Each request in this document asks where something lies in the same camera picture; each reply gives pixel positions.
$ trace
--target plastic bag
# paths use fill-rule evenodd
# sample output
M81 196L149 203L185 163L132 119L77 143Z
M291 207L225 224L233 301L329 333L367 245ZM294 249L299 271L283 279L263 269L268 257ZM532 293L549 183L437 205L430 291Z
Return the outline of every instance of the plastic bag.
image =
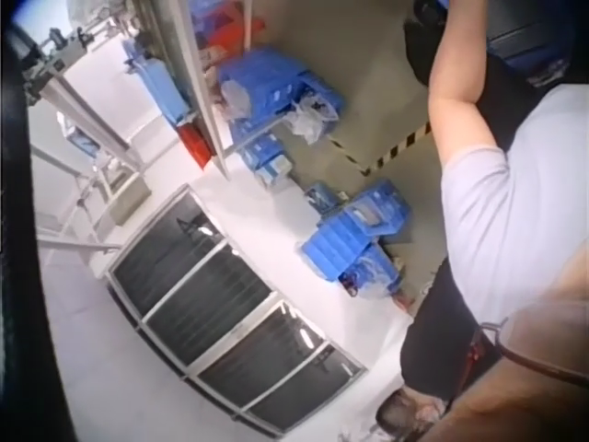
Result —
M286 122L293 134L301 135L309 145L314 144L323 135L327 123L339 119L333 106L313 92L304 95L295 103L294 110L286 115Z
M227 103L225 112L230 120L251 117L249 93L237 81L225 81L221 85L221 95Z

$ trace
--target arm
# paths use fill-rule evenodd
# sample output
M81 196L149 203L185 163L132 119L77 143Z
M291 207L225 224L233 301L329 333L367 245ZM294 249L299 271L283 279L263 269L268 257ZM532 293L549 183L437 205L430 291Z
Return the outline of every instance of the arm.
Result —
M487 66L487 0L451 0L430 77L429 113L442 164L473 145L496 145L476 102Z

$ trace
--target metal grating panel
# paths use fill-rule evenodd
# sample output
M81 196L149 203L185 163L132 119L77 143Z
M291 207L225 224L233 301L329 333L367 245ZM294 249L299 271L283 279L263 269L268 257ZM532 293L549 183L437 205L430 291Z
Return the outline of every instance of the metal grating panel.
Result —
M270 292L231 246L226 246L147 324L188 365L230 332Z
M328 346L319 356L249 412L287 431L332 399L360 368Z
M143 316L223 239L186 194L129 250L113 273Z
M243 407L288 375L321 343L323 339L283 305L200 378Z

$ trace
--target dark hair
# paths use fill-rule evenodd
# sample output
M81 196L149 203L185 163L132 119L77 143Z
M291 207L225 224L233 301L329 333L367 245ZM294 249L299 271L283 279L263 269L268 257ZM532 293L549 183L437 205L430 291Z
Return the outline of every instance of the dark hair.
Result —
M399 437L413 431L418 406L403 389L393 392L376 412L376 423L391 436Z

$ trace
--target metal frame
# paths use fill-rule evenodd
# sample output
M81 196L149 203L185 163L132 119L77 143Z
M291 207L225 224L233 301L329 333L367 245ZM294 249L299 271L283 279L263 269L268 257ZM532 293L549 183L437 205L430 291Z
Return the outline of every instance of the metal frame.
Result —
M208 394L210 394L212 397L214 397L217 401L221 402L229 410L233 411L234 413L239 414L239 408L234 403L229 401L224 396L220 395L218 392L213 390L210 386L208 386L207 384L202 382L202 380L200 380L199 378L192 376L188 372L188 368L186 367L186 365L184 365L184 363L182 361L180 361L174 355L174 353L171 350L169 350L169 348L167 348L167 346L157 337L157 335L151 330L151 328L147 324L145 324L141 321L141 315L137 311L137 308L135 308L135 306L133 305L133 302L131 302L131 300L126 296L122 286L119 284L119 281L112 273L108 273L106 275L106 280L110 283L110 285L114 289L114 291L117 294L121 303L127 308L129 313L131 314L131 316L133 316L133 318L137 321L138 329L141 330L142 332L144 332L145 335L147 335L147 337L154 343L154 345L169 359L169 361L172 364L174 364L174 366L176 366L176 368L180 372L182 372L184 374L183 379L189 378L192 382L194 382L196 385L198 385L199 388L206 391ZM247 421L250 421L252 424L268 431L269 433L271 433L275 436L282 436L283 435L283 433L280 430L273 427L272 425L266 424L265 422L261 421L260 419L256 418L255 416L244 414L244 415L241 415L241 417L243 417Z
M188 70L190 87L194 97L198 102L202 118L206 128L211 136L214 151L216 153L216 164L221 173L229 179L229 172L225 163L225 152L219 135L219 128L214 120L213 103L209 96L209 89L204 79L204 70L202 69L201 55L194 38L194 30L191 22L191 12L186 0L170 0L169 9L174 20L175 30L178 35L178 41L182 50L184 64Z
M56 75L42 89L40 95L96 138L111 155L134 171L141 169L141 161L131 155L129 144L92 109L63 76Z
M37 245L40 248L75 251L113 251L122 248L122 244L106 244L76 241L74 239L56 238L41 233L37 234Z
M90 177L87 176L86 173L84 173L81 170L78 170L76 168L73 168L72 166L64 163L59 158L48 154L44 150L37 147L33 142L30 142L30 153L32 155L34 155L35 157L37 157L38 159L42 159L46 163L49 163L52 166L55 166L56 168L58 168L62 172L65 172L68 175L72 175L74 178L85 178L87 180L90 180Z
M244 22L245 22L245 34L244 35L244 49L249 51L251 49L251 20L253 19L253 0L243 0L243 15L244 15Z
M214 246L211 251L209 251L204 257L198 261L194 267L192 267L188 272L182 276L177 283L175 283L172 288L170 288L162 298L156 302L156 304L151 307L151 309L141 318L142 323L147 323L149 319L156 314L158 310L162 308L166 302L168 302L176 293L180 290L180 288L185 285L189 279L191 279L199 270L201 270L204 265L212 259L214 255L219 253L222 249L224 249L229 243L226 239L223 239L219 242L216 246Z
M188 365L188 370L192 376L200 375L204 370L211 366L227 354L233 347L240 343L255 328L264 322L272 313L274 313L283 301L280 300L278 293L270 292L264 301L253 309L242 321L240 321L231 331L217 341L203 355Z
M291 378L293 378L293 376L296 375L299 371L301 371L303 368L308 366L313 359L315 359L317 356L319 356L321 354L321 352L323 352L328 347L329 347L329 342L324 341L319 347L317 347L315 349L315 351L311 355L307 356L303 362L301 362L298 366L293 368L293 370L289 374L287 374L284 378L282 378L278 382L276 382L272 387L270 387L269 389L267 389L266 391L261 393L261 395L258 396L256 399L254 399L254 400L250 401L249 403L247 403L246 405L244 405L240 411L242 413L245 413L251 407L262 402L268 396L273 394L277 389L279 389L282 385L284 385L286 382L288 382Z
M335 348L338 352L340 352L342 355L346 356L348 359L353 360L348 355L346 355L345 352L343 352L340 348L338 348L338 346L334 345L333 343L331 344L331 346L333 348ZM308 414L303 419L301 419L300 421L296 422L295 424L293 424L292 426L290 426L286 430L284 430L284 434L287 435L288 433L293 431L295 428L297 428L298 426L304 424L306 421L311 419L313 416L319 414L328 405L330 405L331 403L336 401L345 390L347 390L354 382L356 382L356 380L361 378L366 373L365 367L363 367L363 366L358 366L358 367L360 368L358 373L356 373L353 377L351 377L348 380L348 382L346 382L344 385L342 385L339 390L337 390L335 393L333 393L333 395L329 399L327 399L325 402L323 402L321 405L319 405L312 413Z
M329 403L334 401L339 395L346 390L355 380L357 380L361 375L363 375L366 371L365 367L360 364L354 357L350 356L346 351L341 349L336 343L334 343L325 333L317 327L312 321L308 320L304 315L301 315L294 306L287 298L285 298L282 294L278 291L272 291L268 298L266 298L257 308L251 311L242 321L240 321L236 326L229 331L224 337L222 337L219 341L217 341L211 348L209 348L204 355L199 356L195 361L191 362L189 365L185 365L182 363L177 357L174 356L173 352L161 341L157 338L156 334L150 329L149 324L147 323L148 320L153 316L153 314L161 308L166 301L168 301L175 293L177 293L178 289L180 289L183 284L190 279L199 269L202 268L201 263L198 262L188 274L190 276L183 276L178 283L176 283L168 292L164 295L166 298L160 299L160 301L156 304L157 308L154 310L150 310L144 317L142 317L137 309L134 307L133 302L126 296L122 286L119 284L116 276L114 275L114 271L116 267L121 263L121 261L127 256L129 251L140 241L144 235L148 232L149 228L152 227L162 216L167 212L167 210L177 203L180 199L182 199L186 195L190 195L197 205L201 208L201 210L207 215L211 223L215 226L215 228L221 233L225 240L220 243L223 244L223 247L230 245L234 249L239 252L239 256L246 262L246 264L251 268L251 270L266 284L270 290L274 290L272 283L268 280L268 278L263 277L263 273L259 272L255 265L252 265L251 261L248 259L247 255L245 255L239 247L234 245L234 241L226 234L226 232L222 229L219 223L214 219L214 217L210 216L207 213L206 206L202 204L198 195L194 192L192 187L189 184L185 184L180 186L174 193L172 193L155 211L154 213L146 219L142 225L137 229L134 235L130 238L129 241L125 244L124 248L118 254L118 256L113 260L110 264L106 278L110 282L110 284L115 289L115 293L117 294L118 298L121 300L122 304L130 311L132 316L137 320L138 327L145 334L152 340L154 345L159 348L162 353L168 357L170 361L182 372L185 374L185 377L189 378L195 384L197 384L200 388L205 390L208 394L214 397L216 400L220 401L223 405L225 405L229 410L234 413L235 417L242 417L254 425L276 435L277 437L284 436L289 431L294 429L295 427L302 424L305 420L310 419L315 414L319 413L325 406ZM204 259L207 259L209 255L214 256L218 251L211 251ZM295 367L291 372L285 375L281 380L279 380L276 384L270 387L268 390L261 393L261 395L250 403L246 404L243 407L238 407L234 403L232 403L229 399L225 398L223 395L219 394L216 390L212 389L210 386L205 384L198 375L203 372L208 366L213 364L217 361L220 357L228 353L232 348L234 348L238 343L240 343L246 336L248 336L255 328L257 328L264 320L266 320L273 312L275 312L281 306L288 306L289 308L294 308L297 311L297 316L312 330L320 331L320 336L324 340L314 352L308 356L305 361ZM249 410L251 407L255 406L260 401L263 401L265 398L270 396L273 392L279 389L282 385L284 385L290 378L295 376L299 371L301 371L305 366L313 361L322 351L324 351L327 347L332 346L338 352L340 352L343 356L345 356L352 364L354 364L358 369L358 373L354 375L354 377L350 378L350 380L341 387L338 391L336 391L333 396L319 407L316 408L312 413L305 416L304 419L293 425L286 431L280 430L273 425L262 421L260 418L253 415Z

